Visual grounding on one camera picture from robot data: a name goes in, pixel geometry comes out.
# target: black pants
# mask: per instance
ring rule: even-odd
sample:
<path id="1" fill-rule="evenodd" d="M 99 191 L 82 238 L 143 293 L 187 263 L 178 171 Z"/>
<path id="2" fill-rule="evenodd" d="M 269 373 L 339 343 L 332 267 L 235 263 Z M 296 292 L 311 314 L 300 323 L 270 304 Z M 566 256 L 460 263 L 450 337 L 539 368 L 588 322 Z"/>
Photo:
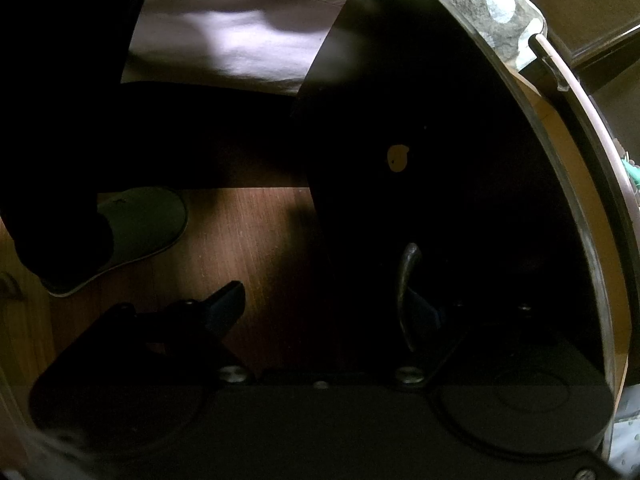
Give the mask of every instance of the black pants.
<path id="1" fill-rule="evenodd" d="M 9 65 L 18 70 L 5 88 L 10 89 L 14 125 L 9 130 L 5 126 L 0 138 L 0 216 L 21 262 L 44 280 L 72 282 L 108 260 L 112 238 L 97 212 L 98 175 L 122 188 L 132 167 L 140 168 L 132 153 L 152 158 L 146 140 L 132 143 L 130 135 L 132 128 L 162 128 L 162 120 L 149 125 L 140 116 L 162 107 L 158 97 L 167 98 L 167 92 L 154 86 L 155 95 L 143 99 L 122 91 L 129 85 L 120 85 L 142 3 L 18 0 L 15 5 L 10 30 L 18 48 Z M 280 97 L 208 91 L 207 115 L 216 104 L 223 114 L 233 115 L 220 101 L 247 106 L 248 100 Z M 266 108 L 277 122 L 286 117 L 288 106 L 290 98 L 284 98 Z M 180 143 L 175 138 L 179 131 L 152 135 L 156 144 Z"/>

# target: wooden furniture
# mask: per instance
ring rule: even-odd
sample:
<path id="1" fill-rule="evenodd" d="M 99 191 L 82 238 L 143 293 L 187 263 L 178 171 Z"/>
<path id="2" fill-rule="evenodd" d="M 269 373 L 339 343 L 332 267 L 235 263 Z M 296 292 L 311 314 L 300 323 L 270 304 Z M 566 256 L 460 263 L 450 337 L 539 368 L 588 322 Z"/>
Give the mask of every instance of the wooden furniture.
<path id="1" fill-rule="evenodd" d="M 631 157 L 640 160 L 640 29 L 636 32 L 636 60 L 590 92 L 612 134 Z"/>
<path id="2" fill-rule="evenodd" d="M 531 0 L 571 69 L 612 49 L 640 23 L 640 0 Z"/>
<path id="3" fill-rule="evenodd" d="M 121 301 L 149 312 L 175 300 L 203 299 L 230 280 L 241 280 L 246 311 L 225 344 L 252 370 L 350 365 L 308 188 L 184 194 L 190 220 L 175 246 L 114 270 L 65 299 L 50 297 L 20 264 L 0 223 L 0 269 L 18 281 L 24 295 L 0 304 L 0 468 L 15 462 L 16 439 L 8 421 L 29 423 L 33 381 L 101 312 Z"/>
<path id="4" fill-rule="evenodd" d="M 609 291 L 610 315 L 612 317 L 613 342 L 611 365 L 614 367 L 614 391 L 616 403 L 620 400 L 622 387 L 628 367 L 629 343 L 631 336 L 631 317 L 628 298 L 625 293 L 625 280 L 620 267 L 620 256 L 602 200 L 598 194 L 593 177 L 585 164 L 580 150 L 576 146 L 571 133 L 562 118 L 529 82 L 520 75 L 514 74 L 518 86 L 533 106 L 538 117 L 545 126 L 562 164 L 575 187 L 580 202 L 588 216 L 588 223 L 593 229 L 594 239 L 598 246 L 602 263 L 603 279 Z"/>

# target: wooden panel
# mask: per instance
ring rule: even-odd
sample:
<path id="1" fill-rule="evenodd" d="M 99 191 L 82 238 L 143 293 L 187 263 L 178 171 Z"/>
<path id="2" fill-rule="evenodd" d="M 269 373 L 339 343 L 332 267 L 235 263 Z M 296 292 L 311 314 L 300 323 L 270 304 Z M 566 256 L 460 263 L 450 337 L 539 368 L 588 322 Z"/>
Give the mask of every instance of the wooden panel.
<path id="1" fill-rule="evenodd" d="M 574 74 L 587 95 L 593 95 L 639 60 L 640 25 L 606 52 L 582 63 Z"/>
<path id="2" fill-rule="evenodd" d="M 544 14 L 549 38 L 575 67 L 640 23 L 640 0 L 531 0 Z"/>
<path id="3" fill-rule="evenodd" d="M 0 270 L 24 293 L 0 312 L 0 363 L 20 410 L 55 356 L 120 301 L 154 311 L 203 299 L 230 280 L 247 291 L 246 311 L 225 339 L 252 370 L 341 369 L 345 361 L 330 265 L 308 188 L 185 192 L 183 238 L 153 258 L 116 269 L 77 294 L 51 298 L 18 261 L 0 224 Z"/>
<path id="4" fill-rule="evenodd" d="M 625 381 L 631 337 L 631 314 L 622 264 L 620 263 L 613 232 L 589 170 L 560 115 L 519 74 L 514 74 L 514 76 L 520 89 L 524 92 L 542 121 L 549 139 L 552 141 L 564 165 L 569 180 L 574 186 L 590 226 L 596 254 L 602 267 L 613 325 L 613 394 L 617 404 Z"/>
<path id="5" fill-rule="evenodd" d="M 26 453 L 18 437 L 18 427 L 23 423 L 14 393 L 0 367 L 0 470 L 18 469 L 26 464 Z"/>
<path id="6" fill-rule="evenodd" d="M 120 85 L 118 95 L 127 121 L 97 142 L 98 190 L 307 186 L 291 96 L 153 82 Z M 111 171 L 114 160 L 127 171 Z"/>
<path id="7" fill-rule="evenodd" d="M 640 42 L 636 55 L 635 63 L 591 97 L 612 134 L 637 163 L 640 160 Z"/>

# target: white cloth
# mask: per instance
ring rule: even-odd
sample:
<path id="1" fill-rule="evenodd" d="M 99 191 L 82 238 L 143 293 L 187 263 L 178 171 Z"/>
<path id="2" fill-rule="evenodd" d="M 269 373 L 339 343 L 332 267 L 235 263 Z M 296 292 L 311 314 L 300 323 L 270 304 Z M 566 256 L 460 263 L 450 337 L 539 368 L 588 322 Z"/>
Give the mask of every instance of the white cloth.
<path id="1" fill-rule="evenodd" d="M 622 390 L 613 425 L 609 465 L 623 478 L 640 478 L 640 384 Z"/>
<path id="2" fill-rule="evenodd" d="M 296 94 L 345 0 L 145 0 L 123 82 Z"/>

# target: screw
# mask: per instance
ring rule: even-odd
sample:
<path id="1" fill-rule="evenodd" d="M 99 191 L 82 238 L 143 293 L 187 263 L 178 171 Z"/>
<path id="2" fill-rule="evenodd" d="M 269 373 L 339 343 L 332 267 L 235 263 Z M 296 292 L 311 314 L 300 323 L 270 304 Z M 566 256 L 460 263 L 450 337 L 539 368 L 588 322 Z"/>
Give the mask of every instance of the screw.
<path id="1" fill-rule="evenodd" d="M 418 384 L 424 380 L 424 373 L 415 366 L 403 366 L 396 370 L 396 379 L 402 384 Z"/>
<path id="2" fill-rule="evenodd" d="M 229 384 L 244 383 L 249 379 L 249 372 L 241 366 L 225 366 L 218 370 L 218 377 L 221 381 Z"/>
<path id="3" fill-rule="evenodd" d="M 596 480 L 597 475 L 593 469 L 580 469 L 575 476 L 574 480 Z"/>

